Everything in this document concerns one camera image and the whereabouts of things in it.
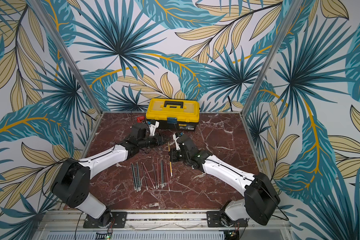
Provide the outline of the yellow black toolbox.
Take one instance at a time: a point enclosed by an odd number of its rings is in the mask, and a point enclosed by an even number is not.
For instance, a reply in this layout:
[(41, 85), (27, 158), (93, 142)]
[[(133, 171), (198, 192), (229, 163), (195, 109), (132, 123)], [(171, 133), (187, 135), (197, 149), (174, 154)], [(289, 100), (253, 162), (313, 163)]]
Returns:
[(189, 100), (151, 99), (146, 120), (161, 130), (194, 131), (200, 121), (200, 104)]

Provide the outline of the dark blue capped pencil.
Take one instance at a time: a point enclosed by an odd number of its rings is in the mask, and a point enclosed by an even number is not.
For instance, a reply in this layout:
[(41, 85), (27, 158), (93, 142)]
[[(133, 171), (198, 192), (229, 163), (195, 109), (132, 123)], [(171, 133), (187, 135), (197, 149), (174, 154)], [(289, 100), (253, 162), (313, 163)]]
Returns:
[(142, 170), (143, 170), (143, 178), (144, 178), (145, 187), (146, 187), (146, 189), (148, 189), (148, 183), (147, 183), (144, 163), (141, 163), (141, 165), (142, 165)]

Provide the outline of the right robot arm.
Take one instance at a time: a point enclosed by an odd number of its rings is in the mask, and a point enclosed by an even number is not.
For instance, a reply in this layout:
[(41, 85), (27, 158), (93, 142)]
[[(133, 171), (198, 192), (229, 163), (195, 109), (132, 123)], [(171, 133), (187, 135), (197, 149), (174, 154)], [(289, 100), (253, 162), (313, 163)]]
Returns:
[(243, 198), (228, 201), (218, 212), (208, 212), (209, 226), (232, 227), (242, 220), (253, 220), (265, 226), (270, 221), (280, 203), (267, 175), (257, 175), (239, 170), (220, 160), (207, 150), (200, 150), (187, 135), (173, 134), (175, 148), (169, 152), (171, 162), (183, 162), (194, 170), (199, 170), (225, 182)]

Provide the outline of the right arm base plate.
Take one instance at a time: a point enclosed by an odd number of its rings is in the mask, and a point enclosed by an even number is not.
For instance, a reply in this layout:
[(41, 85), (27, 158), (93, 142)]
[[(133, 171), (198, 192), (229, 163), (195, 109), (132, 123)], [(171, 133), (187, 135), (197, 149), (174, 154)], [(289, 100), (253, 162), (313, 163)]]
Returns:
[(206, 215), (209, 228), (244, 228), (248, 226), (248, 219), (231, 220), (221, 211), (207, 211)]

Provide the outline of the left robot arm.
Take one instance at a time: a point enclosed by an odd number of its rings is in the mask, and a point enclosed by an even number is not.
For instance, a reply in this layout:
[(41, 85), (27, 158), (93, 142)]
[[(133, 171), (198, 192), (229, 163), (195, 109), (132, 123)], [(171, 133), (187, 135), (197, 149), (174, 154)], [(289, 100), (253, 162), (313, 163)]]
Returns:
[(70, 208), (75, 208), (98, 222), (101, 228), (110, 225), (112, 214), (109, 208), (90, 193), (90, 181), (97, 174), (124, 162), (145, 148), (166, 144), (169, 137), (155, 134), (144, 138), (129, 135), (108, 150), (89, 158), (75, 161), (67, 159), (51, 184), (51, 192)]

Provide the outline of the yellow pencil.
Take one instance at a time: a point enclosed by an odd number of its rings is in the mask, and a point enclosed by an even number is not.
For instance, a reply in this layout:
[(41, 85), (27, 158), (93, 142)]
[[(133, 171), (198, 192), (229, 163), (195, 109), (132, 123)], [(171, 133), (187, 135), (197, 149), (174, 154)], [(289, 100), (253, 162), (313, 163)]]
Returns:
[(170, 148), (170, 143), (168, 142), (168, 153), (170, 156), (170, 160), (169, 160), (169, 166), (170, 166), (170, 174), (171, 177), (173, 176), (173, 169), (172, 169), (172, 162), (171, 162), (171, 148)]

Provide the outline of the teal pencil group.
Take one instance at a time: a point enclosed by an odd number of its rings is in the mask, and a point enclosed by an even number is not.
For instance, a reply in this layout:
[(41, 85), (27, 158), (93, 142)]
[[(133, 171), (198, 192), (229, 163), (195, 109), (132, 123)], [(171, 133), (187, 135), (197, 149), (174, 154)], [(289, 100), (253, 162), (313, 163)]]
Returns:
[(163, 163), (163, 159), (161, 159), (161, 187), (162, 189), (164, 189), (165, 186), (165, 174), (164, 174), (164, 163)]

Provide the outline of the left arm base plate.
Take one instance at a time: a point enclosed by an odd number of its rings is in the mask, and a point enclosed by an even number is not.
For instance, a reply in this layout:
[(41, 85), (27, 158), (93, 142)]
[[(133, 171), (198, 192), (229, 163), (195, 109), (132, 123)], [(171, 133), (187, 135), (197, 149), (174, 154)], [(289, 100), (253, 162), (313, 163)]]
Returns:
[(95, 219), (90, 215), (86, 216), (84, 229), (122, 229), (125, 227), (127, 212), (105, 211), (100, 218)]

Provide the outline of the dark blue pencil group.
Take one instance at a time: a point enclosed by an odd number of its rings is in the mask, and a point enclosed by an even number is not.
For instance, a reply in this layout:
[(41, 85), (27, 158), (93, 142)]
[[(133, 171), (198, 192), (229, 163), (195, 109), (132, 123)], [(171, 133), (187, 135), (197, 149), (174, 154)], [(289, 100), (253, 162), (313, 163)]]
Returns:
[(155, 189), (158, 189), (158, 179), (157, 179), (157, 173), (156, 173), (156, 169), (155, 169), (155, 163), (152, 163), (152, 167), (153, 167), (153, 173), (154, 173), (154, 180), (155, 180)]

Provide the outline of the dark blue printed pencil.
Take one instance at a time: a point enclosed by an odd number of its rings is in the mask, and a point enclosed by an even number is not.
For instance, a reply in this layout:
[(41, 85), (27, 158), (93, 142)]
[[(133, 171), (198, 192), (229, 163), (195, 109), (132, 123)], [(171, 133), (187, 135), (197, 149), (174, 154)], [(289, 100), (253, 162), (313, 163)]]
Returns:
[(141, 179), (140, 179), (140, 172), (139, 172), (139, 164), (136, 162), (136, 178), (137, 178), (137, 185), (138, 185), (138, 192), (141, 191)]

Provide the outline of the red capped pencil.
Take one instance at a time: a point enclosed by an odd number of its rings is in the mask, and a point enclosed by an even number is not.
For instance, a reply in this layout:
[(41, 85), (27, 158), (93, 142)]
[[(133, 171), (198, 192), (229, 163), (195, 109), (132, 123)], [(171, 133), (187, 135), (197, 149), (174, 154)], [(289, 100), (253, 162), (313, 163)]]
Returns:
[(152, 183), (153, 189), (156, 189), (156, 186), (155, 186), (155, 184), (154, 184), (154, 182), (153, 182), (153, 180), (152, 180), (152, 178), (151, 178), (151, 176), (150, 176), (150, 173), (149, 173), (149, 171), (148, 171), (148, 169), (146, 168), (146, 166), (145, 166), (144, 163), (143, 163), (143, 168), (144, 168), (144, 170), (146, 171), (146, 173), (147, 173), (147, 175), (148, 175), (148, 179), (149, 179), (150, 182)]

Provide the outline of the green pencil with eraser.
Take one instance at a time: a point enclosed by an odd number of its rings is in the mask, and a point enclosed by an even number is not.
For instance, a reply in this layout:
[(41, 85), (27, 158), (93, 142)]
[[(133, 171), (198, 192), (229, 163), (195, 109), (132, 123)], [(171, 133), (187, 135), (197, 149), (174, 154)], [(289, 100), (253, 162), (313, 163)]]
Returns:
[(138, 175), (139, 191), (141, 191), (142, 190), (142, 182), (141, 182), (139, 166), (137, 167), (137, 175)]

